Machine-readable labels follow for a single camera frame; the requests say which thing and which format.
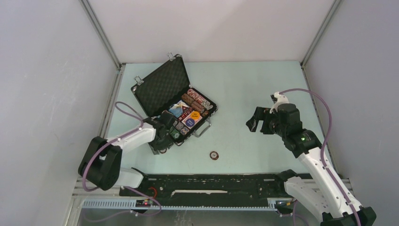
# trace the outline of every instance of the white wall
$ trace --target white wall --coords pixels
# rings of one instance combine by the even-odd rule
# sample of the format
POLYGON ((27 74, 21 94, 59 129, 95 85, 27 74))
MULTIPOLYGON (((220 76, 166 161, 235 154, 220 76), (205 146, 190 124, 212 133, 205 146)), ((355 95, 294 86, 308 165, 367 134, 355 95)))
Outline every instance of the white wall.
POLYGON ((62 224, 115 73, 79 1, 0 1, 0 225, 62 224))
POLYGON ((335 163, 376 226, 398 224, 398 12, 397 0, 344 1, 306 66, 332 110, 335 163))
POLYGON ((91 0, 119 60, 301 61, 333 0, 91 0))

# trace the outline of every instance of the red wire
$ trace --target red wire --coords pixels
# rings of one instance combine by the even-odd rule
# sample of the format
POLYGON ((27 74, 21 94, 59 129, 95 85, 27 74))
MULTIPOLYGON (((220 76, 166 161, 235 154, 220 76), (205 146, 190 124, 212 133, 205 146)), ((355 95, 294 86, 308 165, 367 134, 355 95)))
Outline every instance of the red wire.
POLYGON ((153 198, 157 197, 158 193, 157 193, 157 190, 155 189, 155 187, 149 187, 148 190, 150 190, 150 189, 154 190, 154 192, 155 192, 155 195, 153 198))

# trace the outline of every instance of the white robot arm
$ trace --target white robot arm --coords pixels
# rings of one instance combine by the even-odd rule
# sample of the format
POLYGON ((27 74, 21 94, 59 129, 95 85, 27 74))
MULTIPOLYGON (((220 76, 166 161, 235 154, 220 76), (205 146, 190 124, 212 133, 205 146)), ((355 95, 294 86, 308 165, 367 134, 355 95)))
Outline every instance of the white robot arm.
POLYGON ((278 174, 286 193, 305 206, 323 226, 355 226, 355 216, 360 218, 362 225, 372 225, 375 212, 371 207, 362 207, 349 192, 325 153, 321 158, 322 145, 312 131, 302 128, 296 106, 279 93, 271 98, 274 101, 272 108, 256 108, 254 116, 247 122, 249 130, 255 132, 258 121, 263 120, 260 131, 282 138, 285 147, 306 167, 322 195, 310 189, 292 170, 278 174))
POLYGON ((145 119, 141 127, 138 126, 123 135, 109 139, 95 137, 88 146, 78 168, 78 173, 83 176, 95 153, 105 144, 115 140, 101 151, 100 156, 94 159, 86 178, 103 190, 108 190, 112 186, 137 188, 143 180, 143 175, 134 169, 120 167, 122 153, 130 152, 145 143, 150 145, 154 154, 163 153, 173 145, 173 140, 168 135, 167 129, 171 127, 172 123, 173 116, 169 113, 163 113, 160 118, 145 119))

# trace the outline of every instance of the light blue tabletop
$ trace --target light blue tabletop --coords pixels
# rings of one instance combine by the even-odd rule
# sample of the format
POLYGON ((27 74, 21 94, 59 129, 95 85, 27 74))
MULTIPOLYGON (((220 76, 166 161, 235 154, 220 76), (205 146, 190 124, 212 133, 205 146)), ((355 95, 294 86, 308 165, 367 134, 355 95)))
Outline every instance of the light blue tabletop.
MULTIPOLYGON (((127 64, 118 101, 144 111, 130 91, 134 77, 144 78, 161 64, 127 64)), ((275 173, 306 168, 284 147, 277 135, 251 133, 245 123, 257 106, 271 107, 270 95, 291 88, 306 89, 301 67, 296 61, 185 63, 191 85, 213 100, 219 110, 211 117, 212 126, 199 138, 190 137, 182 146, 174 145, 165 154, 153 155, 148 144, 124 154, 122 167, 135 167, 145 173, 275 173), (211 151, 218 160, 209 157, 211 151)), ((300 110, 303 126, 323 136, 309 94, 287 93, 290 103, 300 110)), ((116 136, 137 126, 134 119, 113 111, 108 136, 116 136)))

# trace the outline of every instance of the black briefcase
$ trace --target black briefcase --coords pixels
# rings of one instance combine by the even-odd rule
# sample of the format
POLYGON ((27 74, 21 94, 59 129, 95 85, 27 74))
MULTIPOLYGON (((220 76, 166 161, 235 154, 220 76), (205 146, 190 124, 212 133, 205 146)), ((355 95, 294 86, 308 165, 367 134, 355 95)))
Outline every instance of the black briefcase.
POLYGON ((178 146, 191 135, 200 137, 209 127, 209 118, 217 111, 217 105, 195 89, 188 78, 181 55, 169 53, 169 60, 131 90, 149 117, 158 117, 164 111, 174 115, 175 121, 169 128, 169 135, 178 146), (209 125, 196 133, 205 122, 209 125))

